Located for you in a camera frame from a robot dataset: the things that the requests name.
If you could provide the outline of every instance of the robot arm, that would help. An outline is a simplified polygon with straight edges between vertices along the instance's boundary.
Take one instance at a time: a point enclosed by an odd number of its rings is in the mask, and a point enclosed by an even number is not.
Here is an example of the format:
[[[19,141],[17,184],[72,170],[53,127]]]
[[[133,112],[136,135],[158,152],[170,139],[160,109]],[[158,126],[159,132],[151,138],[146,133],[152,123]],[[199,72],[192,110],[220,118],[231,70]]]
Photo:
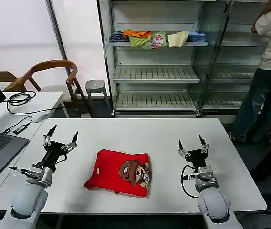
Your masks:
[[[199,136],[202,149],[186,151],[179,142],[179,154],[194,166],[194,174],[181,175],[183,180],[196,179],[195,188],[200,193],[198,197],[189,195],[184,187],[186,194],[197,198],[197,203],[208,229],[242,229],[237,221],[230,200],[219,190],[217,180],[213,175],[211,166],[207,166],[205,159],[208,157],[209,144]]]
[[[10,167],[10,169],[26,175],[27,184],[12,199],[11,206],[0,221],[0,229],[36,228],[37,220],[48,196],[45,189],[52,185],[52,175],[56,170],[55,165],[65,161],[67,154],[77,147],[78,132],[68,144],[51,141],[56,127],[49,130],[47,135],[43,135],[43,147],[46,154],[42,161],[32,164],[29,169]],[[58,161],[60,156],[64,156],[65,159]]]

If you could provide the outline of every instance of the cartoon character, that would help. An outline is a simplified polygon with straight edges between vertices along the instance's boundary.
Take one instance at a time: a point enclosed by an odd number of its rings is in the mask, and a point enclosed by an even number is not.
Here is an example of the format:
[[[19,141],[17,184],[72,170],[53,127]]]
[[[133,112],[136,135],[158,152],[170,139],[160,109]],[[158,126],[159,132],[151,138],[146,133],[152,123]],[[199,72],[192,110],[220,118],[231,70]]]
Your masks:
[[[146,45],[151,49],[157,49],[161,48],[163,43],[164,43],[163,36],[161,36],[160,34],[156,34],[151,38],[150,41],[146,42]]]
[[[149,167],[148,163],[140,165],[140,161],[125,161],[119,169],[120,177],[130,182],[133,186],[137,183],[141,187],[149,188]]]

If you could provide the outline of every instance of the sneaker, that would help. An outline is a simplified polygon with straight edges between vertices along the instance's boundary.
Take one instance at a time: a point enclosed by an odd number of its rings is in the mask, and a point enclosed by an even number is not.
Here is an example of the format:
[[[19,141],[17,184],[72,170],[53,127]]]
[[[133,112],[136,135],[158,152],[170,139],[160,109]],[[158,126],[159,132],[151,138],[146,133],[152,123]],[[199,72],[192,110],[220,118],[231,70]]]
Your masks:
[[[232,143],[233,143],[234,145],[246,143],[246,141],[240,141],[240,140],[236,139],[236,138],[233,136],[233,133],[232,133],[232,132],[228,132],[228,136],[229,136],[229,138],[231,139],[231,141],[232,141]]]

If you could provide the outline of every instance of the cable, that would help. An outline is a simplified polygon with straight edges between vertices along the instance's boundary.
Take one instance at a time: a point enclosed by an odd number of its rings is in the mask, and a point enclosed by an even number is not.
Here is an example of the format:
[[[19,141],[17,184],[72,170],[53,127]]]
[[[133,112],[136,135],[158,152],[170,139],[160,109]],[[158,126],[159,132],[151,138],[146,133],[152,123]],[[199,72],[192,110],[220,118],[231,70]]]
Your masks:
[[[6,103],[6,108],[7,108],[8,112],[13,114],[13,115],[30,115],[30,114],[34,114],[34,113],[38,113],[38,112],[42,112],[42,111],[50,111],[50,110],[57,110],[57,109],[65,109],[65,108],[67,108],[67,107],[56,107],[56,108],[50,108],[50,109],[44,109],[44,110],[32,111],[32,112],[25,112],[25,113],[15,113],[15,112],[12,112],[9,109],[9,105],[11,105],[11,106],[22,106],[22,105],[28,103],[35,96],[36,96],[36,92],[34,92],[34,91],[16,93],[16,94],[12,95],[11,97],[9,97],[8,100],[5,100],[5,102],[7,102]]]
[[[10,132],[10,129],[12,129],[12,128],[14,128],[15,126],[19,125],[23,120],[25,120],[25,119],[27,119],[27,118],[31,118],[30,122],[28,122],[27,124],[25,124],[25,126],[28,126],[29,124],[32,123],[32,116],[27,116],[27,117],[21,119],[17,124],[15,124],[15,125],[13,125],[13,126],[11,126],[11,127],[8,127],[6,130],[4,130],[4,131],[2,132],[2,134],[7,134],[7,133],[9,133],[9,132]]]
[[[187,194],[189,197],[192,197],[192,198],[194,198],[194,199],[197,199],[196,196],[193,196],[193,195],[189,194],[189,193],[185,190],[185,188],[184,188],[184,184],[183,184],[183,179],[182,179],[182,177],[183,177],[184,171],[185,171],[185,169],[186,169],[187,167],[190,167],[191,169],[195,169],[194,167],[189,166],[189,165],[184,166],[184,168],[183,168],[183,170],[182,170],[182,173],[181,173],[181,186],[182,186],[182,189],[183,189],[183,191],[185,192],[185,194]]]

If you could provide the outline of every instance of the person's arm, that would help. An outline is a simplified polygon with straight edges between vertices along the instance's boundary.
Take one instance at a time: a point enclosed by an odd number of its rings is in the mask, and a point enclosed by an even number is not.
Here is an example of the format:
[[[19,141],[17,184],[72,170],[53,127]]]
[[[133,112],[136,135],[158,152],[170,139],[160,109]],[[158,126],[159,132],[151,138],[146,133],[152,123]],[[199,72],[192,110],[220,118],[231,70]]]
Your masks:
[[[257,28],[256,28],[256,22],[263,16],[266,15],[268,13],[271,12],[271,0],[267,3],[265,9],[263,10],[263,12],[260,14],[260,16],[258,17],[258,19],[255,21],[253,27],[252,27],[252,33],[258,33],[257,32]]]

